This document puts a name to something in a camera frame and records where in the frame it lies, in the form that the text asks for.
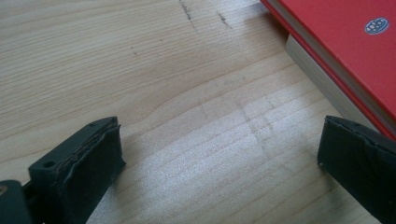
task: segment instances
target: circular logo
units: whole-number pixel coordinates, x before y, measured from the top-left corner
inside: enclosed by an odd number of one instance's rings
[[[377,18],[369,21],[364,27],[364,31],[369,35],[378,35],[386,31],[389,27],[389,22],[385,18]]]

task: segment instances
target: scratch mark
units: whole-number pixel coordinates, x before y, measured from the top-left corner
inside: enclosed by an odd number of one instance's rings
[[[228,24],[228,22],[227,22],[227,20],[225,19],[225,17],[223,16],[223,15],[221,15],[221,13],[219,12],[219,11],[217,11],[218,12],[218,15],[219,15],[219,17],[220,17],[220,19],[221,19],[221,22],[225,25],[225,27],[228,29],[228,28],[230,28],[230,29],[233,29],[233,27],[231,27],[231,25],[230,24]]]
[[[254,138],[256,139],[257,143],[259,144],[259,146],[262,148],[262,151],[265,151],[265,143],[264,143],[264,139],[262,138],[262,136],[259,134],[259,130],[257,130],[253,123],[251,122],[250,117],[247,115],[244,107],[242,107],[241,105],[238,104],[239,110],[242,113],[242,116],[244,117],[245,121],[247,122],[247,126],[249,127],[251,133],[253,133]]]
[[[203,113],[204,113],[204,115],[205,115],[205,119],[208,120],[208,119],[209,119],[209,116],[207,115],[207,113],[206,113],[206,111],[205,111],[203,105],[201,105],[201,110],[203,111]]]
[[[137,53],[134,51],[134,46],[131,46],[132,52],[134,53],[134,56],[137,57]]]
[[[178,0],[178,2],[180,3],[181,7],[183,8],[184,14],[186,14],[187,20],[190,21],[192,28],[194,29],[195,32],[197,32],[197,30],[195,29],[194,23],[192,23],[192,20],[191,20],[191,14],[190,14],[191,10],[186,6],[186,4],[182,0]]]

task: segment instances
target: wooden table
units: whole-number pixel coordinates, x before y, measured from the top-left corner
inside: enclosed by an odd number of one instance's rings
[[[258,0],[3,0],[0,179],[118,116],[89,223],[376,223],[316,164],[338,113],[287,36]]]

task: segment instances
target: book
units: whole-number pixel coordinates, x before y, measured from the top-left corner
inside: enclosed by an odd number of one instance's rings
[[[262,2],[364,117],[395,139],[396,2]]]
[[[346,97],[337,85],[326,75],[323,69],[304,50],[304,48],[289,35],[286,42],[286,52],[300,66],[312,82],[323,92],[332,105],[346,118],[363,124],[373,130],[375,126]]]

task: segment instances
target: black plastic object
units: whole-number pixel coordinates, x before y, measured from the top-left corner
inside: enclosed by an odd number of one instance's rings
[[[359,123],[328,116],[318,164],[382,223],[396,223],[396,142]]]
[[[0,210],[0,223],[85,223],[124,165],[117,118],[92,122],[29,167],[24,200],[21,186],[0,182],[7,188],[0,208],[26,208],[31,221],[3,219],[6,211]]]

